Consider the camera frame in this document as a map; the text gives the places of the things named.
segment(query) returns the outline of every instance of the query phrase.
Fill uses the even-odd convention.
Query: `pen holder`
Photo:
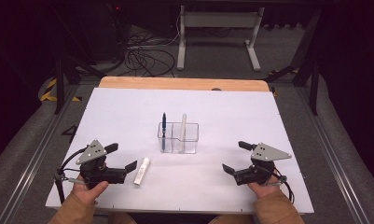
[[[186,123],[183,131],[181,122],[167,122],[166,134],[163,135],[162,122],[158,127],[160,151],[163,153],[193,154],[199,141],[199,124]]]

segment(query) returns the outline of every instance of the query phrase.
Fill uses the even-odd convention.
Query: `hand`
[[[78,180],[84,181],[84,178],[79,175]],[[81,200],[83,203],[91,205],[94,204],[96,198],[98,198],[108,187],[108,182],[100,182],[93,189],[89,189],[85,184],[75,183],[72,192]]]
[[[258,185],[257,182],[249,183],[247,186],[256,194],[257,198],[260,199],[270,193],[280,190],[280,186],[273,186],[272,183],[277,183],[279,180],[276,176],[272,175],[267,183]]]

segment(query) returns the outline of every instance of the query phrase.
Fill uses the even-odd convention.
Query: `white table surface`
[[[168,122],[200,125],[197,154],[160,152],[158,125],[166,112]],[[107,155],[110,168],[124,168],[138,160],[137,169],[124,184],[110,185],[98,198],[98,209],[141,212],[251,214],[256,196],[247,186],[237,186],[222,163],[248,168],[251,152],[239,141],[259,142],[290,153],[292,159],[276,161],[288,178],[300,213],[313,213],[312,202],[298,168],[277,105],[271,92],[173,91],[96,88],[90,98],[67,155],[97,139],[106,147],[118,143]],[[75,157],[67,165],[78,169]],[[151,159],[141,186],[133,184],[143,157]],[[76,172],[67,172],[76,177]],[[73,184],[63,182],[68,195]],[[287,188],[282,191],[288,195]],[[53,186],[47,207],[61,206]]]

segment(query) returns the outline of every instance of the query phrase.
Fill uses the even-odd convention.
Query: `pen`
[[[162,117],[162,150],[166,149],[166,113]]]

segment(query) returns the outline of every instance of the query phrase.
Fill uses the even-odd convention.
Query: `finger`
[[[275,175],[272,175],[269,179],[268,179],[268,184],[270,184],[270,183],[277,183],[277,182],[279,182],[279,178],[277,178],[277,176],[275,176]]]
[[[250,188],[253,191],[258,190],[259,188],[262,188],[262,186],[258,185],[257,182],[254,183],[248,183],[247,184],[248,188]]]
[[[84,179],[84,177],[82,177],[82,175],[78,175],[78,177],[77,177],[76,179],[78,179],[78,180],[82,180],[82,181],[85,182],[85,179]]]
[[[90,190],[90,194],[92,197],[96,199],[107,189],[107,187],[108,187],[107,181],[100,182],[98,185],[96,185],[96,187]]]

